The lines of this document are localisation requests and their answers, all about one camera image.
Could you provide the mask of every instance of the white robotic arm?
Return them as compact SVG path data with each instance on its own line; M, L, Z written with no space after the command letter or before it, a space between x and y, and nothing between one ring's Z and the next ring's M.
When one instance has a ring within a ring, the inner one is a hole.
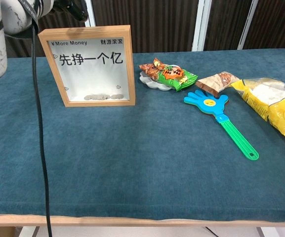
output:
M36 19L47 15L50 11L67 11L77 20L87 20L85 1L81 1L81 9L73 0L25 0L36 12ZM19 0L0 0L0 77L7 68L7 55L4 33L15 38L31 37L32 18Z

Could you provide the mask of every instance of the blue plastic hand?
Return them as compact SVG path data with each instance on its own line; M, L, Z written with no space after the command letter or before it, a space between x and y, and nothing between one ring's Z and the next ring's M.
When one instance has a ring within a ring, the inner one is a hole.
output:
M228 120L228 117L223 114L227 101L228 96L226 95L221 95L216 99L213 95L204 93L202 90L196 90L195 93L189 92L184 98L185 103L196 105L206 114L215 115L218 122Z

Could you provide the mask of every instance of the yellow circle sticker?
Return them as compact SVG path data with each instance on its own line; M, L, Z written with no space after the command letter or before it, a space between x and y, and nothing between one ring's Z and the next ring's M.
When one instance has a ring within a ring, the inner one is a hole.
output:
M204 104L207 106L215 106L216 102L214 100L211 100L211 99L206 99L206 100L204 100Z

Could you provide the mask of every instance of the black cable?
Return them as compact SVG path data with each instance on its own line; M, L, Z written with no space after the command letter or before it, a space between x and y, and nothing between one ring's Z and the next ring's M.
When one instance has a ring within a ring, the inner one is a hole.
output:
M49 237L52 237L51 222L50 222L50 208L49 208L48 173L47 173L47 166L46 166L46 163L45 163L45 156L44 156L42 113L41 113L41 105L40 105L40 98L39 98L39 91L38 91L38 84L37 84L37 72L36 72L36 32L35 32L36 29L35 29L35 25L34 24L33 24L32 29L33 29L33 35L32 35L33 81L34 81L35 96L36 96L38 123L39 123L39 146L40 146L40 157L41 157L43 178L44 178L45 212L46 212L46 219L47 219L48 235L49 235Z
M218 235L216 235L210 228L208 228L207 226L205 226L205 228L209 231L209 232L211 232L214 236L216 236L216 237L219 237Z

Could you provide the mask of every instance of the table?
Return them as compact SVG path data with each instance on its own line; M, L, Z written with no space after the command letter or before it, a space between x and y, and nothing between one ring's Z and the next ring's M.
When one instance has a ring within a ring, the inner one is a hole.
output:
M285 138L226 89L225 113L260 155L247 160L214 118L183 103L195 86L159 91L138 80L154 57L199 78L285 81L285 49L134 54L136 106L65 108L38 58L53 223L285 226ZM0 79L0 214L0 225L45 223L30 58L9 59Z

